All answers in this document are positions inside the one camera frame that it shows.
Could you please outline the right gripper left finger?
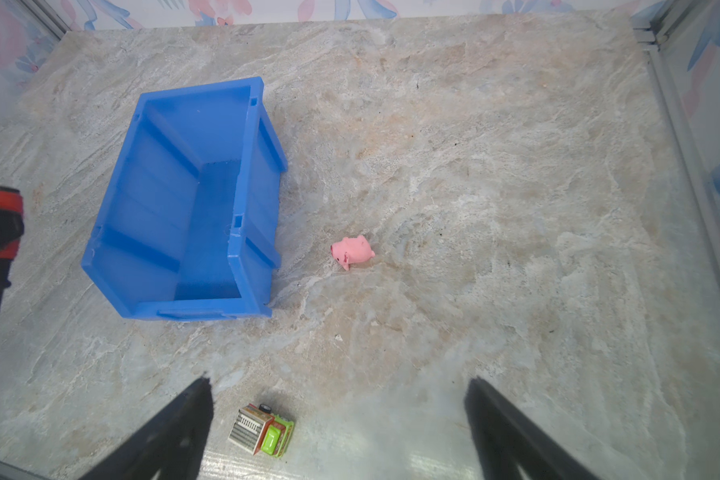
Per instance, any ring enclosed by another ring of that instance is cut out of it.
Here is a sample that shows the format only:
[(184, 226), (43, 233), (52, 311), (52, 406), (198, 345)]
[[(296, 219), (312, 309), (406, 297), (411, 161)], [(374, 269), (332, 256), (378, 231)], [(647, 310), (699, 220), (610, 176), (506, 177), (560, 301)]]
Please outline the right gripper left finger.
[(210, 379), (199, 377), (83, 477), (195, 479), (213, 417)]

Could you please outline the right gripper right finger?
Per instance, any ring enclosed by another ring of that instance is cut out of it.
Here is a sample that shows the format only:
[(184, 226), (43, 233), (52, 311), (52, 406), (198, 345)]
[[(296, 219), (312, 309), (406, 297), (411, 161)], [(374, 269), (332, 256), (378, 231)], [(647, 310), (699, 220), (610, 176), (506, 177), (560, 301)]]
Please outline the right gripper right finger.
[(594, 479), (486, 380), (470, 380), (464, 407), (485, 479)]

